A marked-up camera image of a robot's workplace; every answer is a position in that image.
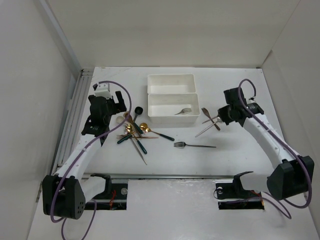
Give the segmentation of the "black spoon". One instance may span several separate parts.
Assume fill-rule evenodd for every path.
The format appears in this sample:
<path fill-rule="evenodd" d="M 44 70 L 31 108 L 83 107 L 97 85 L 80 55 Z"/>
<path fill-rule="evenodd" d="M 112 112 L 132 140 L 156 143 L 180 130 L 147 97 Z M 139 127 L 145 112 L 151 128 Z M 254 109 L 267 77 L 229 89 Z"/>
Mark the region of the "black spoon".
<path fill-rule="evenodd" d="M 140 106 L 137 106 L 135 109 L 134 109 L 134 118 L 132 120 L 132 123 L 135 124 L 135 121 L 137 119 L 137 117 L 139 117 L 141 114 L 143 113 L 143 108 L 140 107 Z"/>

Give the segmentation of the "rose gold fork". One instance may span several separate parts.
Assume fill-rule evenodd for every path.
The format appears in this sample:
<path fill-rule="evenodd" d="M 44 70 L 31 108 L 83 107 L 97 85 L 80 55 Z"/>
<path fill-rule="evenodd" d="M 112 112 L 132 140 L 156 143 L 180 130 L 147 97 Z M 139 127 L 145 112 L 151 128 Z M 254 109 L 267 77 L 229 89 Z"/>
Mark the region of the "rose gold fork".
<path fill-rule="evenodd" d="M 130 136 L 129 134 L 118 134 L 116 136 L 117 139 L 122 139 L 124 137 Z M 137 139 L 158 139 L 156 136 L 135 136 Z"/>

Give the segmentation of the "far white container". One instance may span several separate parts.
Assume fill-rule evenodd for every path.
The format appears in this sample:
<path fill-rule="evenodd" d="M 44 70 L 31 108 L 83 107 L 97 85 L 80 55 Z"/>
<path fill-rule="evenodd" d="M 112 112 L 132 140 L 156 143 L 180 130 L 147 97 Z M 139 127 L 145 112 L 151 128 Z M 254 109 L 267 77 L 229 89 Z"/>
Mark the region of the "far white container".
<path fill-rule="evenodd" d="M 147 76 L 147 93 L 192 94 L 196 93 L 193 74 L 150 74 Z"/>

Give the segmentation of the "silver spoon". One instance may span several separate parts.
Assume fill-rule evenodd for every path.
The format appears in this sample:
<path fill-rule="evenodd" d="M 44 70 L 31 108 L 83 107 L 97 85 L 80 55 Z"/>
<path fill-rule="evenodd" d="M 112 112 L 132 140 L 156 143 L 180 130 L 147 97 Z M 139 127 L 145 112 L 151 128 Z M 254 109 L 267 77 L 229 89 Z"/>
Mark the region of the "silver spoon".
<path fill-rule="evenodd" d="M 202 130 L 200 133 L 198 133 L 195 137 L 199 137 L 200 135 L 202 135 L 203 133 L 205 133 L 207 130 L 209 130 L 210 128 L 212 127 L 217 127 L 218 126 L 218 123 L 221 123 L 222 120 L 220 117 L 216 118 L 215 121 L 210 125 L 208 126 L 207 128 L 205 128 L 204 130 Z"/>

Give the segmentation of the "copper spoon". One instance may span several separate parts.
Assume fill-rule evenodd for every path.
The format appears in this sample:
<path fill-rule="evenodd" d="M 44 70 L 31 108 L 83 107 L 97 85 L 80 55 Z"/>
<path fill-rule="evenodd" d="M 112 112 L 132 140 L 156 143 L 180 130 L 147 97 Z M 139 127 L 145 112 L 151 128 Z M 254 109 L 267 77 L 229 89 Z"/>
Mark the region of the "copper spoon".
<path fill-rule="evenodd" d="M 219 122 L 220 120 L 221 118 L 217 115 L 215 117 L 209 118 L 208 120 L 205 120 L 204 122 L 202 122 L 202 124 L 205 124 L 207 122 L 214 122 L 214 121 Z"/>

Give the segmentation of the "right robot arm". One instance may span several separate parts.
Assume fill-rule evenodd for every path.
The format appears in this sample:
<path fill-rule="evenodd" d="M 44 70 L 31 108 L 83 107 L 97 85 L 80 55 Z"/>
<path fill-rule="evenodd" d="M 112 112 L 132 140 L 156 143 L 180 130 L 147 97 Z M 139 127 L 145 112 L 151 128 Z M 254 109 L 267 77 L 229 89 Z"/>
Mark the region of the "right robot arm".
<path fill-rule="evenodd" d="M 284 200 L 309 190 L 314 161 L 301 156 L 288 146 L 272 128 L 263 109 L 255 102 L 248 103 L 238 88 L 225 90 L 226 106 L 218 110 L 223 123 L 239 123 L 256 140 L 273 167 L 272 173 L 246 171 L 234 176 L 232 193 L 243 197 L 251 190 L 269 192 L 276 200 Z"/>

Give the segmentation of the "white spoon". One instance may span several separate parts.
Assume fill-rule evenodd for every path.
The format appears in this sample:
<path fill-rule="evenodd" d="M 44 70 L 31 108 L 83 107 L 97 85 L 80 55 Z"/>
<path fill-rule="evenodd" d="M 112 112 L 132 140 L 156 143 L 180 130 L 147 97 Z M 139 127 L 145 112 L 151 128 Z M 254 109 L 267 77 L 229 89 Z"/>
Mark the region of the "white spoon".
<path fill-rule="evenodd" d="M 116 123 L 117 123 L 119 126 L 121 126 L 121 125 L 123 125 L 123 124 L 129 124 L 130 122 L 128 121 L 127 118 L 125 118 L 125 117 L 123 117 L 123 116 L 118 116 L 118 117 L 116 118 Z"/>

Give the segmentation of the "aluminium rail front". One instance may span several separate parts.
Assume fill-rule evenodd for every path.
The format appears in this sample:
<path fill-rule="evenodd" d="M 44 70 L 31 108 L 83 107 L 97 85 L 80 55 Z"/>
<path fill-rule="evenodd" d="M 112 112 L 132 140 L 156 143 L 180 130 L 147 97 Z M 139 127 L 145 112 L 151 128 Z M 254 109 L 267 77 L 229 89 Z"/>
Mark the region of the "aluminium rail front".
<path fill-rule="evenodd" d="M 186 174 L 118 174 L 110 173 L 110 177 L 113 179 L 232 179 L 232 175 L 186 175 Z"/>

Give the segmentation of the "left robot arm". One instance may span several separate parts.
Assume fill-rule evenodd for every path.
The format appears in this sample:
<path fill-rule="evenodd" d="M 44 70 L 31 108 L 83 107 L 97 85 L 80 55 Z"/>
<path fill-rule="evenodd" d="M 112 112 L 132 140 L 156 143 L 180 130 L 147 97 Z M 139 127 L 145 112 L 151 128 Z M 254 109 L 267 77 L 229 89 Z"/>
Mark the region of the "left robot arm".
<path fill-rule="evenodd" d="M 88 97 L 90 114 L 85 121 L 78 144 L 65 163 L 53 175 L 42 181 L 43 213 L 54 217 L 77 220 L 86 203 L 93 197 L 107 198 L 112 186 L 108 175 L 94 173 L 81 183 L 85 170 L 96 152 L 103 146 L 113 115 L 127 111 L 122 93 L 111 96 L 108 90 Z"/>

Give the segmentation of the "long silver fork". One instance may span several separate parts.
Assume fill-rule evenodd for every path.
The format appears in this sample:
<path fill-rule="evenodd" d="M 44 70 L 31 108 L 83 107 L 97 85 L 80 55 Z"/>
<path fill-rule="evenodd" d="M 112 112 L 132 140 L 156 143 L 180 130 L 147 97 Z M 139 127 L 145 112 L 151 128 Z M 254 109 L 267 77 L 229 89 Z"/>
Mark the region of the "long silver fork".
<path fill-rule="evenodd" d="M 130 124 L 126 125 L 125 130 L 126 130 L 126 134 L 127 134 L 127 135 L 132 136 L 133 130 L 132 130 L 132 127 L 131 127 L 131 125 L 130 125 Z M 132 137 L 130 138 L 130 140 L 131 140 L 131 142 L 132 142 L 132 144 L 133 144 L 134 148 L 135 148 L 135 149 L 136 149 L 136 151 L 138 152 L 139 156 L 140 156 L 140 157 L 141 157 L 141 159 L 143 160 L 144 164 L 147 166 L 148 164 L 147 164 L 147 162 L 146 162 L 145 158 L 143 157 L 143 155 L 142 155 L 141 151 L 139 150 L 138 146 L 136 145 L 135 141 L 133 140 L 133 138 L 132 138 Z"/>

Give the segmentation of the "white container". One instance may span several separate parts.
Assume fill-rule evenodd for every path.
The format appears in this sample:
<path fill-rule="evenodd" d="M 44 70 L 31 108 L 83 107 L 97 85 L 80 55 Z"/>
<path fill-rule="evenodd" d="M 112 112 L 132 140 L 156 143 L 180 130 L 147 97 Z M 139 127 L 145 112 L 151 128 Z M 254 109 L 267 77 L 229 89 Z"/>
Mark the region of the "white container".
<path fill-rule="evenodd" d="M 196 93 L 193 74 L 150 74 L 147 76 L 147 93 L 192 94 Z"/>
<path fill-rule="evenodd" d="M 200 116 L 197 93 L 150 94 L 148 95 L 148 117 L 154 124 L 187 125 L 194 124 Z M 191 108 L 188 114 L 175 115 L 184 108 Z"/>

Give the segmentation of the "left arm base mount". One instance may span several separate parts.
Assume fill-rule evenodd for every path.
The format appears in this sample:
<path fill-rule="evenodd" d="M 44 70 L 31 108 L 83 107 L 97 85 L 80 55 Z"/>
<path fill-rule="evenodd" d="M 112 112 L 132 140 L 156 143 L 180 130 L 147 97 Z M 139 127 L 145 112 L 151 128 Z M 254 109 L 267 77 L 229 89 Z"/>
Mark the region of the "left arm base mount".
<path fill-rule="evenodd" d="M 94 173 L 80 183 L 84 198 L 76 210 L 126 210 L 129 185 L 126 180 L 112 179 L 108 174 Z"/>

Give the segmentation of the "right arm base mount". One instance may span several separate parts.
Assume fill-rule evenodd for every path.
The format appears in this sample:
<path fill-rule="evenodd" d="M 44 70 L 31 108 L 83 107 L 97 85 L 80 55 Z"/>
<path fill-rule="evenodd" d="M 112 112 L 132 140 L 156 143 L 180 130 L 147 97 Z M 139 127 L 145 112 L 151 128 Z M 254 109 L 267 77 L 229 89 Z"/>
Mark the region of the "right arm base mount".
<path fill-rule="evenodd" d="M 213 196 L 218 200 L 219 210 L 264 210 L 262 194 L 253 190 L 245 190 L 241 183 L 243 175 L 252 173 L 245 171 L 233 176 L 233 179 L 215 181 Z"/>

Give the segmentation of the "dark grey fork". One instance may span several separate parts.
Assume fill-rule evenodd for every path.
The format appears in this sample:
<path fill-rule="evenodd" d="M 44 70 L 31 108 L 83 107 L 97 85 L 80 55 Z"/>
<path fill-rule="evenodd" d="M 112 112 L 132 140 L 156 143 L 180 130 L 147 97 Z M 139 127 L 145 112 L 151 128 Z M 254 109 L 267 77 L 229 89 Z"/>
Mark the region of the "dark grey fork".
<path fill-rule="evenodd" d="M 216 146 L 210 145 L 196 145 L 196 144 L 187 144 L 184 141 L 174 142 L 173 146 L 176 148 L 185 148 L 185 147 L 196 147 L 196 148 L 216 148 Z"/>

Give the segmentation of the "brown fork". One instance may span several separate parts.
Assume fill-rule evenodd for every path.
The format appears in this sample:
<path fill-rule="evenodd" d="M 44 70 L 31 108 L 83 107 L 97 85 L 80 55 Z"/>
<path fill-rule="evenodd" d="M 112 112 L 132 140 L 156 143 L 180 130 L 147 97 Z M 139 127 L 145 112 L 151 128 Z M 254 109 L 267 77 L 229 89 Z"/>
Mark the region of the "brown fork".
<path fill-rule="evenodd" d="M 216 128 L 218 131 L 220 131 L 221 128 L 214 122 L 214 120 L 212 119 L 209 111 L 208 111 L 205 107 L 202 107 L 201 110 L 202 110 L 202 112 L 204 113 L 204 115 L 205 115 L 206 117 L 208 117 L 209 120 L 214 124 L 215 128 Z"/>

